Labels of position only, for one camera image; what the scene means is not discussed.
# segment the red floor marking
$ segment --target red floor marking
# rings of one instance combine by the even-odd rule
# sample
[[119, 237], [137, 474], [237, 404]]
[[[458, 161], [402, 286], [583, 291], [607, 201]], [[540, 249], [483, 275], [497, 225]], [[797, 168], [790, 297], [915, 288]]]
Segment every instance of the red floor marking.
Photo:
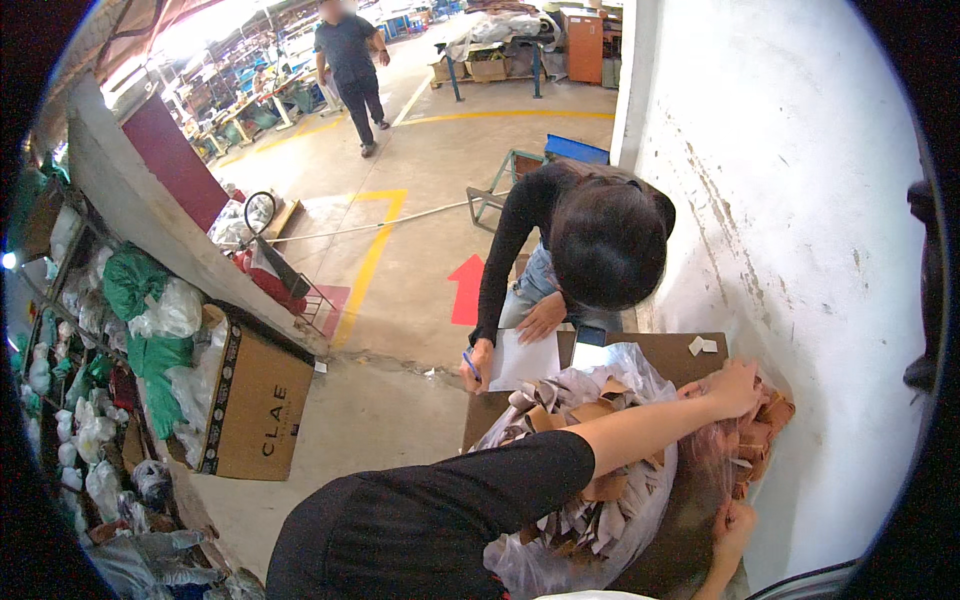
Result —
[[447, 277], [447, 281], [459, 281], [457, 298], [453, 301], [450, 322], [455, 325], [477, 324], [477, 302], [480, 300], [480, 278], [483, 276], [483, 260], [474, 254], [467, 262]]
[[330, 314], [326, 316], [324, 326], [320, 329], [324, 337], [329, 340], [333, 338], [333, 332], [337, 330], [340, 315], [342, 314], [344, 306], [347, 305], [347, 298], [350, 296], [350, 288], [342, 285], [315, 285], [313, 287], [314, 289], [310, 290], [307, 296], [318, 296], [319, 294], [317, 292], [319, 292], [326, 296], [326, 299], [330, 300], [330, 303], [333, 304], [334, 310], [331, 310]]

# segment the dark hair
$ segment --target dark hair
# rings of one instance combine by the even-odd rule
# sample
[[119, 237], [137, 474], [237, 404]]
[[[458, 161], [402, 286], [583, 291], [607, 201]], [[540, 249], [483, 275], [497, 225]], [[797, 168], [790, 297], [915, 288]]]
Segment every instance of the dark hair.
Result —
[[553, 270], [577, 302], [623, 310], [650, 296], [666, 265], [677, 212], [649, 183], [606, 165], [564, 160], [576, 184], [560, 198], [550, 229]]

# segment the blue pen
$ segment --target blue pen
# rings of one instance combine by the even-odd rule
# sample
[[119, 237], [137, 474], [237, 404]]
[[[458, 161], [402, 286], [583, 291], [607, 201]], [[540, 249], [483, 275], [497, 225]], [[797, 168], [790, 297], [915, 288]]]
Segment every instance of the blue pen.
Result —
[[466, 352], [464, 352], [464, 360], [467, 361], [467, 364], [470, 366], [470, 370], [473, 371], [473, 378], [477, 380], [477, 383], [482, 383], [483, 379], [480, 378], [480, 371], [478, 371], [477, 368], [473, 366], [473, 363], [470, 362], [470, 357], [467, 356]]

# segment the black top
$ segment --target black top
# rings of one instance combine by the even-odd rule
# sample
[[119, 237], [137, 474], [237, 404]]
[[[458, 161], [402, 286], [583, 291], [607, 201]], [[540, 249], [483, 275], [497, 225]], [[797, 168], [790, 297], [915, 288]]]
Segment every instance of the black top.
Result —
[[336, 479], [280, 529], [267, 597], [502, 600], [484, 548], [587, 486], [587, 441], [547, 431], [425, 467]]
[[313, 36], [313, 49], [326, 55], [337, 85], [352, 84], [376, 75], [367, 40], [376, 34], [369, 21], [355, 14], [344, 15], [336, 25], [321, 23]]
[[496, 342], [500, 312], [507, 298], [507, 279], [520, 248], [537, 227], [540, 228], [543, 247], [550, 250], [550, 225], [553, 223], [554, 208], [564, 192], [573, 188], [578, 180], [579, 177], [561, 163], [550, 163], [527, 173], [510, 190], [480, 280], [477, 327], [470, 334], [471, 346], [478, 338]]

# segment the orange cabinet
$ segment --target orange cabinet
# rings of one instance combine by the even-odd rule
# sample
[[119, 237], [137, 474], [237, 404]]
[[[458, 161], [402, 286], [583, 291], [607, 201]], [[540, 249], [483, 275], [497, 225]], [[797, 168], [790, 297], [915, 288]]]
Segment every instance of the orange cabinet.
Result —
[[574, 82], [603, 81], [603, 19], [595, 12], [561, 9], [566, 31], [566, 70]]

